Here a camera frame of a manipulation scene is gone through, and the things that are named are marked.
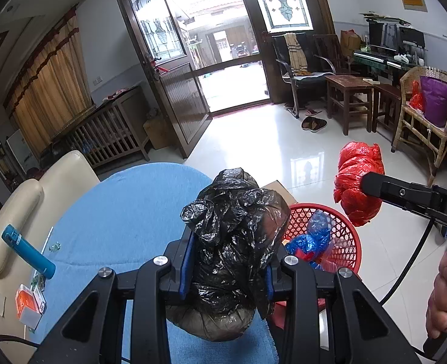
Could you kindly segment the person's right hand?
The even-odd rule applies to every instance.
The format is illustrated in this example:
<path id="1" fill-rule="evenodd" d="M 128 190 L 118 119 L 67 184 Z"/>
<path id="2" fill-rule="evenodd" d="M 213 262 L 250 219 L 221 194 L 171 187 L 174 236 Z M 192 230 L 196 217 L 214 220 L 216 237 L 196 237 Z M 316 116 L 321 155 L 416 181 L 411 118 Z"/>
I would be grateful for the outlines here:
<path id="1" fill-rule="evenodd" d="M 447 251 L 440 261 L 428 300 L 426 330 L 431 339 L 437 339 L 441 333 L 447 333 Z"/>

